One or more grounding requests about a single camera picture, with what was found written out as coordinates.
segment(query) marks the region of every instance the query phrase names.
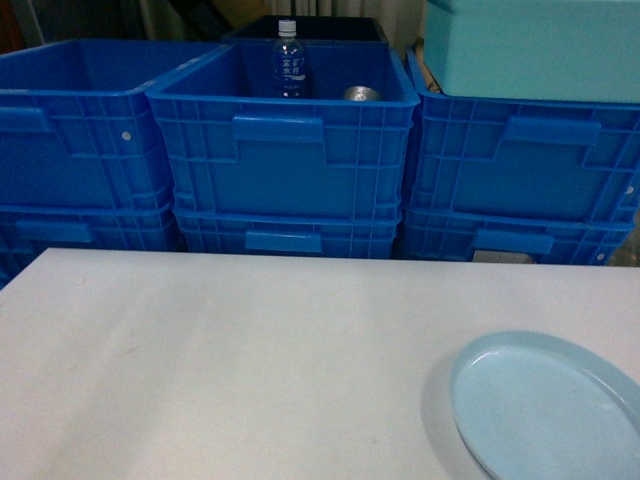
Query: white table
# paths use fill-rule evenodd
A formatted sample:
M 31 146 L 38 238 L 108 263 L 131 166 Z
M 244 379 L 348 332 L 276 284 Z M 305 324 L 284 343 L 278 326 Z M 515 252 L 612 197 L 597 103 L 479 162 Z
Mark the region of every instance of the white table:
M 640 269 L 49 250 L 0 292 L 0 478 L 486 478 L 448 376 L 504 329 L 640 381 Z

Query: plastic bottle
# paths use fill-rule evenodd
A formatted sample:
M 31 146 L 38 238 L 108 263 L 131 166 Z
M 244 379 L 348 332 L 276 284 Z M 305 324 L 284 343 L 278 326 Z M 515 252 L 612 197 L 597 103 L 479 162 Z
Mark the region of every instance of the plastic bottle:
M 274 95 L 305 98 L 306 68 L 304 48 L 296 40 L 296 21 L 278 22 L 280 39 L 273 47 Z

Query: light blue plate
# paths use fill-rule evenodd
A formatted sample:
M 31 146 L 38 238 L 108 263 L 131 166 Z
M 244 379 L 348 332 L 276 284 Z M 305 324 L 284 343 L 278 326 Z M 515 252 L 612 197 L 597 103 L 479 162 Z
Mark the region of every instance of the light blue plate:
M 497 480 L 640 479 L 640 386 L 559 338 L 502 332 L 451 373 L 456 425 Z

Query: light blue box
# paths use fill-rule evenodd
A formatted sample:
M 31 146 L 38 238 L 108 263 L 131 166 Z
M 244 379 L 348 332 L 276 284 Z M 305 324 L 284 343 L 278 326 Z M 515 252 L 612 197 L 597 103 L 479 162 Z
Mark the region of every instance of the light blue box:
M 428 0 L 426 64 L 453 96 L 640 103 L 640 1 Z

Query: blue plastic crate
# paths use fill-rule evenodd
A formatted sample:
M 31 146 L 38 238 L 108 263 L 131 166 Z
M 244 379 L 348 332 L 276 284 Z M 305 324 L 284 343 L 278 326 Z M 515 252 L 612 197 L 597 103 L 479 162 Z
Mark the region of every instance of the blue plastic crate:
M 74 40 L 0 56 L 0 204 L 164 205 L 173 180 L 144 91 L 213 48 Z
M 605 265 L 633 228 L 409 209 L 401 250 L 405 259 L 472 261 L 478 252 L 509 252 L 536 263 Z
M 640 200 L 640 105 L 450 97 L 426 90 L 404 180 L 411 208 L 625 223 Z
M 225 45 L 148 90 L 176 208 L 395 220 L 418 102 L 384 43 L 306 45 L 309 98 L 272 98 L 271 44 Z M 342 100 L 353 85 L 384 101 Z
M 400 221 L 175 213 L 190 252 L 339 258 L 389 258 Z
M 184 239 L 170 204 L 145 212 L 0 206 L 0 288 L 50 247 L 177 251 Z
M 246 39 L 275 40 L 278 36 L 278 21 L 296 21 L 296 38 L 304 41 L 361 41 L 386 42 L 387 37 L 375 18 L 364 17 L 314 17 L 265 15 L 253 23 L 225 35 L 227 42 Z

